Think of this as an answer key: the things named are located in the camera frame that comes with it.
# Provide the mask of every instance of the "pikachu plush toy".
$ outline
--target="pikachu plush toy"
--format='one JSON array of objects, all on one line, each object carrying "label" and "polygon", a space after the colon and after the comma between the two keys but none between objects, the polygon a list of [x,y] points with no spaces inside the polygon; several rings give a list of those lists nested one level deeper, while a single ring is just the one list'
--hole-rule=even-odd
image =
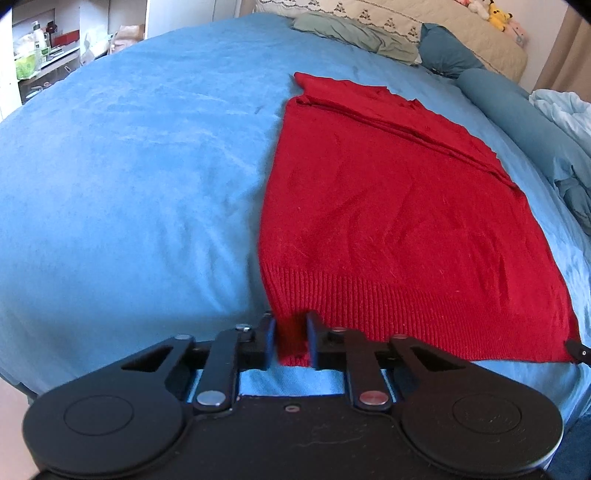
[{"label": "pikachu plush toy", "polygon": [[505,31],[505,26],[509,20],[513,18],[513,15],[503,12],[494,2],[491,2],[488,12],[490,14],[488,21],[502,32]]}]

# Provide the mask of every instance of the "red sweater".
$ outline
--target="red sweater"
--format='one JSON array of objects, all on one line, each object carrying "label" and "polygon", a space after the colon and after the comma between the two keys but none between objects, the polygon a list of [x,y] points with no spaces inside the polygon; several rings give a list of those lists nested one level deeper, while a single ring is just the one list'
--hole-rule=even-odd
[{"label": "red sweater", "polygon": [[385,87],[295,79],[259,240],[281,356],[302,363],[313,309],[468,360],[570,361],[564,279],[490,148]]}]

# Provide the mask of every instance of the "metal screw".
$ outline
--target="metal screw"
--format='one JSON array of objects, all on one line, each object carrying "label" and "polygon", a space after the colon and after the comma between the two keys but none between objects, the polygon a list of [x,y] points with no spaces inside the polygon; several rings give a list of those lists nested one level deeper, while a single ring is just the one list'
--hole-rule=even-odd
[{"label": "metal screw", "polygon": [[389,399],[390,397],[387,393],[380,392],[379,390],[368,390],[359,396],[361,403],[371,407],[379,407],[380,405],[384,405]]},{"label": "metal screw", "polygon": [[226,401],[226,396],[218,390],[206,390],[197,395],[197,402],[205,407],[219,407]]}]

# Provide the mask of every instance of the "floor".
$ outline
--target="floor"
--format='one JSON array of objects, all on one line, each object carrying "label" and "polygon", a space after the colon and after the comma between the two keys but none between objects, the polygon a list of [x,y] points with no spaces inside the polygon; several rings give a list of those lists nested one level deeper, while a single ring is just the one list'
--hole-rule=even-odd
[{"label": "floor", "polygon": [[37,468],[21,435],[27,398],[0,380],[0,480],[28,480]]}]

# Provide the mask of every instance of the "bed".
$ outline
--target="bed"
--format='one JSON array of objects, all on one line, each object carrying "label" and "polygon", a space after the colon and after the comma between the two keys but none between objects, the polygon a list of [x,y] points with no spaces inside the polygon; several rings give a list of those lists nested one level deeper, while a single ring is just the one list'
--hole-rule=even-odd
[{"label": "bed", "polygon": [[[385,85],[463,125],[528,197],[591,340],[591,249],[547,180],[454,81],[253,14],[185,28],[79,69],[0,124],[0,374],[41,394],[176,333],[199,340],[268,308],[256,257],[265,182],[294,72]],[[591,369],[483,361],[559,407]],[[341,391],[274,365],[251,394]]]}]

